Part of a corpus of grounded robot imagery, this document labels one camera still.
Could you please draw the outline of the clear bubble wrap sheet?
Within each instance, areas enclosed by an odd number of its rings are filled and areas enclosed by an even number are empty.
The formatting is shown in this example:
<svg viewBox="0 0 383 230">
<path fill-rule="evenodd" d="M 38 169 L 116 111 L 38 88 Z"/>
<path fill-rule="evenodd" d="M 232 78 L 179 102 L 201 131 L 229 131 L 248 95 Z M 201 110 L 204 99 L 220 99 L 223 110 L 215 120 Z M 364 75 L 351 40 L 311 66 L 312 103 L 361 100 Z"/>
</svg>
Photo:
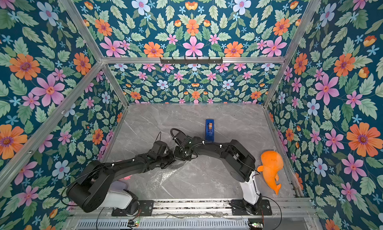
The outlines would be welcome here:
<svg viewBox="0 0 383 230">
<path fill-rule="evenodd" d="M 189 161 L 181 161 L 176 159 L 171 164 L 167 165 L 166 168 L 161 169 L 160 167 L 155 168 L 149 172 L 149 180 L 147 188 L 149 190 L 155 190 L 163 186 L 174 174 L 180 171 Z"/>
</svg>

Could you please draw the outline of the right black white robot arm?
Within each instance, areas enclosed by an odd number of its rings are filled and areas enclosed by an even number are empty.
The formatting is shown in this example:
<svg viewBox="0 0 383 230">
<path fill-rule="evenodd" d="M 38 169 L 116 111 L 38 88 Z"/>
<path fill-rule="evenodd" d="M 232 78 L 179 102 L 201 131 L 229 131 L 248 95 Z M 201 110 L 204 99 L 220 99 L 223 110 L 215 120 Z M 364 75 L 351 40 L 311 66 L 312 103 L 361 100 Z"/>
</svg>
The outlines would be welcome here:
<svg viewBox="0 0 383 230">
<path fill-rule="evenodd" d="M 185 140 L 174 138 L 174 142 L 177 145 L 174 155 L 180 160 L 190 161 L 193 159 L 193 155 L 196 157 L 205 155 L 219 159 L 230 176 L 240 183 L 242 189 L 242 203 L 240 205 L 232 204 L 232 206 L 251 215 L 259 213 L 262 194 L 254 180 L 257 173 L 255 158 L 239 141 L 217 143 L 200 138 Z"/>
</svg>

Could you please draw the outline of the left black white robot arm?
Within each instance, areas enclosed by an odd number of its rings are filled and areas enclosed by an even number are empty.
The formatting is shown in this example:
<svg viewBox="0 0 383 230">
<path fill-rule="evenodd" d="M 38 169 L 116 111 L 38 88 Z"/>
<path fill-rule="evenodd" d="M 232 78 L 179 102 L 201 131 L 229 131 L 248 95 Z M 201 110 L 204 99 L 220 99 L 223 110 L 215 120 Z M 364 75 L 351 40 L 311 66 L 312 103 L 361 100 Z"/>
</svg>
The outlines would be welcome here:
<svg viewBox="0 0 383 230">
<path fill-rule="evenodd" d="M 138 209 L 137 197 L 118 180 L 155 168 L 165 169 L 174 161 L 174 154 L 169 149 L 164 154 L 149 151 L 113 163 L 92 161 L 79 178 L 69 185 L 66 194 L 86 213 L 98 208 L 116 208 L 132 215 Z"/>
</svg>

